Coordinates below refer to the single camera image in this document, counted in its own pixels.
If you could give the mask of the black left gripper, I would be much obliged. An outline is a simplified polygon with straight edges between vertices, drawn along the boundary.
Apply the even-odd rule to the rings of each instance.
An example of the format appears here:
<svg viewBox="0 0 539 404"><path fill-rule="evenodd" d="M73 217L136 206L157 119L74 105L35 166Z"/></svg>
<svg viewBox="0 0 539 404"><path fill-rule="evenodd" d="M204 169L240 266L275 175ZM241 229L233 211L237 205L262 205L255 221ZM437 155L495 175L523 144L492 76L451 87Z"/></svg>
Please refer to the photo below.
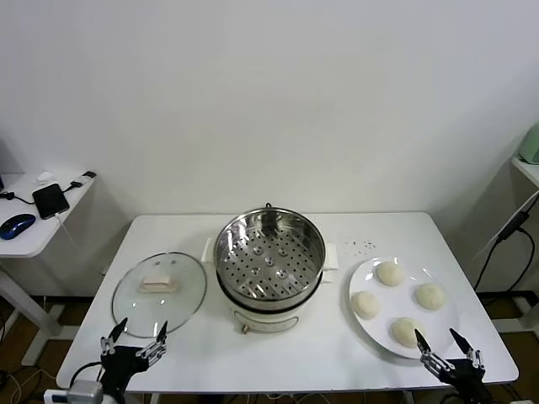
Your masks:
<svg viewBox="0 0 539 404"><path fill-rule="evenodd" d="M100 383L105 396L123 396L131 378L146 372L150 363L156 363L167 350L168 322L163 324L156 340L144 348L121 345L115 347L127 322L128 318L125 317L112 328L108 337L100 338L100 358L104 368Z"/></svg>

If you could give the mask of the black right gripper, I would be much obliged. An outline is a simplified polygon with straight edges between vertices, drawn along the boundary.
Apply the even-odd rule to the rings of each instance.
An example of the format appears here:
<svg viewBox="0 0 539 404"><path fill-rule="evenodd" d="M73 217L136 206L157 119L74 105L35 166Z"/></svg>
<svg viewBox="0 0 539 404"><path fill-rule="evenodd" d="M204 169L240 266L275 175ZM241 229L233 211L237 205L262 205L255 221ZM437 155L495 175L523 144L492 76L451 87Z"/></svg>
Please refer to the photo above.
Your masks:
<svg viewBox="0 0 539 404"><path fill-rule="evenodd" d="M438 380L452 385L465 403L493 403L492 394L483 383L485 368L481 351L474 349L454 328L450 329L450 333L465 355L464 359L450 359L447 362L430 349L422 333L415 328L420 362Z"/></svg>

